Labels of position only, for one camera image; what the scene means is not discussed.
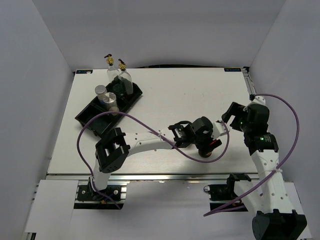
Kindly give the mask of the red lid sauce jar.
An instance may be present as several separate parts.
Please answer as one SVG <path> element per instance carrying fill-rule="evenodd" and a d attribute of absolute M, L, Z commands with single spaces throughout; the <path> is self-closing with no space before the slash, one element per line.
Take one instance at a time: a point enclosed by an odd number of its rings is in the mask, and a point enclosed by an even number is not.
<path fill-rule="evenodd" d="M 214 148 L 212 146 L 200 146 L 198 148 L 198 154 L 202 158 L 208 158 L 211 156 L 213 150 Z"/>

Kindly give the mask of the glass bottle dark sauce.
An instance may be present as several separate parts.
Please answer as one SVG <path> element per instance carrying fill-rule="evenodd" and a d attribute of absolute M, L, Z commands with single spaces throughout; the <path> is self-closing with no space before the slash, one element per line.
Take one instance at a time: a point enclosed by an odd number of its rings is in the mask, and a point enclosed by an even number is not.
<path fill-rule="evenodd" d="M 120 74 L 118 78 L 123 82 L 126 93 L 128 95 L 133 94 L 134 89 L 133 89 L 133 82 L 132 82 L 132 77 L 127 71 L 127 66 L 124 61 L 122 61 L 120 58 L 118 59 L 119 61 L 119 69 L 120 69 Z"/>

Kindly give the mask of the small jar white label lid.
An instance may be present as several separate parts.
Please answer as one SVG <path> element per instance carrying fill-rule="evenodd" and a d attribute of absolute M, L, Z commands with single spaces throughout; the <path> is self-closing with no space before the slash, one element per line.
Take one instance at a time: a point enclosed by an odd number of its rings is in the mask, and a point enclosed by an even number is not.
<path fill-rule="evenodd" d="M 117 97 L 115 93 L 107 92 L 103 97 L 103 101 L 108 111 L 111 111 L 111 112 L 119 111 L 118 104 L 117 104 Z"/>

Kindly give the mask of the clear glass oil bottle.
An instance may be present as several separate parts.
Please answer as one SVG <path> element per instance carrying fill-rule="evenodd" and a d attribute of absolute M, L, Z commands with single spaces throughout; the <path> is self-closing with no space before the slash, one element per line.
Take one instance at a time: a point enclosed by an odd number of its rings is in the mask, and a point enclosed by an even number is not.
<path fill-rule="evenodd" d="M 119 79 L 120 72 L 119 70 L 114 66 L 114 59 L 112 57 L 112 54 L 108 54 L 104 57 L 106 59 L 106 63 L 108 65 L 107 69 L 107 76 L 110 82 L 117 81 Z"/>

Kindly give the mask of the white spice jar silver lid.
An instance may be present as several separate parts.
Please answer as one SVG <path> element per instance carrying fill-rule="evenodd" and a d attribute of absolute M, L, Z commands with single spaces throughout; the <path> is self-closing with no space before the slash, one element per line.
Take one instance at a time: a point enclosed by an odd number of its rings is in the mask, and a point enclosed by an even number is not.
<path fill-rule="evenodd" d="M 104 85 L 97 85 L 94 89 L 95 94 L 101 104 L 104 104 L 103 98 L 107 93 L 107 89 Z"/>

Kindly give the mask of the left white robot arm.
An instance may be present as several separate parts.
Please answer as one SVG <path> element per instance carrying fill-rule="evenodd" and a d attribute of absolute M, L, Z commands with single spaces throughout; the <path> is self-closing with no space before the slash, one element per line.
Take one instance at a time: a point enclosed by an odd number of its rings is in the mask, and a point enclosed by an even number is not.
<path fill-rule="evenodd" d="M 99 200 L 105 196 L 111 173 L 119 170 L 127 157 L 156 151 L 187 148 L 194 145 L 202 158 L 208 158 L 212 151 L 222 145 L 221 136 L 229 129 L 222 121 L 211 122 L 200 117 L 194 122 L 180 121 L 154 133 L 151 130 L 140 133 L 124 133 L 119 127 L 106 133 L 95 145 L 95 166 L 90 177 L 88 193 Z"/>

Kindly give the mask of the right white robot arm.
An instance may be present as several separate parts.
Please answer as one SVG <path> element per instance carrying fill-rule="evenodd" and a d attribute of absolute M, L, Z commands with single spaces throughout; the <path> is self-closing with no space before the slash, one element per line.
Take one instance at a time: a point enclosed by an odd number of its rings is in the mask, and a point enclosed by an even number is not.
<path fill-rule="evenodd" d="M 247 180 L 234 181 L 225 188 L 226 195 L 239 197 L 247 210 L 253 213 L 252 232 L 257 240 L 297 240 L 307 226 L 304 214 L 299 214 L 290 201 L 280 170 L 279 147 L 276 137 L 268 131 L 270 110 L 262 104 L 248 106 L 232 102 L 222 115 L 230 126 L 244 136 L 244 144 L 257 169 L 261 192 L 244 193 L 253 187 Z"/>

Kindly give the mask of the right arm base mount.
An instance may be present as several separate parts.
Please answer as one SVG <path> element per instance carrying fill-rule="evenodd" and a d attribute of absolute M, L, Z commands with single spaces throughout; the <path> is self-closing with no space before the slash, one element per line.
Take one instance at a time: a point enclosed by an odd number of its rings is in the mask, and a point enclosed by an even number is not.
<path fill-rule="evenodd" d="M 223 204 L 235 199 L 237 195 L 234 192 L 235 182 L 249 181 L 251 178 L 244 173 L 232 173 L 224 184 L 210 184 L 203 187 L 203 191 L 210 195 L 210 210 L 214 210 Z"/>

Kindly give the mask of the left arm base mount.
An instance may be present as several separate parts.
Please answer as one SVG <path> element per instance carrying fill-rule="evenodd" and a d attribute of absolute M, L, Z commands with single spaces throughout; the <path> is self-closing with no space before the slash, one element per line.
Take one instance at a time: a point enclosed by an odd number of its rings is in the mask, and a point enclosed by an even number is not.
<path fill-rule="evenodd" d="M 108 185 L 101 192 L 113 199 L 118 207 L 107 197 L 95 192 L 88 182 L 78 186 L 73 208 L 76 210 L 121 210 L 123 208 L 124 197 L 122 197 L 121 185 Z"/>

